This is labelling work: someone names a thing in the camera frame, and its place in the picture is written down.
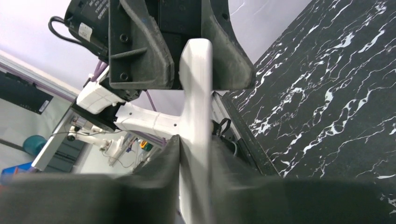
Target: teal round object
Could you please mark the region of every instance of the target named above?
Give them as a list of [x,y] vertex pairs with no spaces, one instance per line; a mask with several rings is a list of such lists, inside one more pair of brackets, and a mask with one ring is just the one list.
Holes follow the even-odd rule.
[[37,156],[44,147],[45,143],[47,143],[47,140],[44,137],[40,135],[33,135],[28,137],[23,142],[22,147],[25,152],[29,153],[30,155]]

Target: bolt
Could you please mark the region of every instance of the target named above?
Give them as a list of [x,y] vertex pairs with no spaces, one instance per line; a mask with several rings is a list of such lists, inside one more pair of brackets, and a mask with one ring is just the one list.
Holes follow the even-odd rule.
[[126,34],[121,34],[120,35],[120,41],[122,43],[128,43],[129,42],[129,38],[128,38],[128,36]]
[[128,80],[128,74],[125,72],[122,72],[120,75],[120,79],[123,81],[127,81]]

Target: white label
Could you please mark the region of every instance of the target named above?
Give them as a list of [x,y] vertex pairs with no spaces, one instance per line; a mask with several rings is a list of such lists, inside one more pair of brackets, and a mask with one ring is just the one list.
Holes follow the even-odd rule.
[[48,100],[46,100],[45,102],[44,102],[44,104],[40,107],[40,109],[38,110],[40,113],[42,113],[44,110],[45,110],[45,108],[47,108],[47,106],[48,106],[48,104],[49,104],[50,102],[48,101]]
[[80,27],[78,28],[78,35],[80,35],[82,38],[86,39],[87,41],[91,41],[92,28],[84,23],[81,23]]

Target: black marble tabletop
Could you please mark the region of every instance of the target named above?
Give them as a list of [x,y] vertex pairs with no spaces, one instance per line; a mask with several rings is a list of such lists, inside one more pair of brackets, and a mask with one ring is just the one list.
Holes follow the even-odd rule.
[[396,1],[314,0],[227,93],[281,176],[369,178],[396,214]]

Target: yellow object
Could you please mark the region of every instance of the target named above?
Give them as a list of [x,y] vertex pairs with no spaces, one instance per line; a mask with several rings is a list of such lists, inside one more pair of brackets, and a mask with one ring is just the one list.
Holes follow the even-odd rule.
[[141,141],[140,148],[144,148],[147,145],[146,141]]

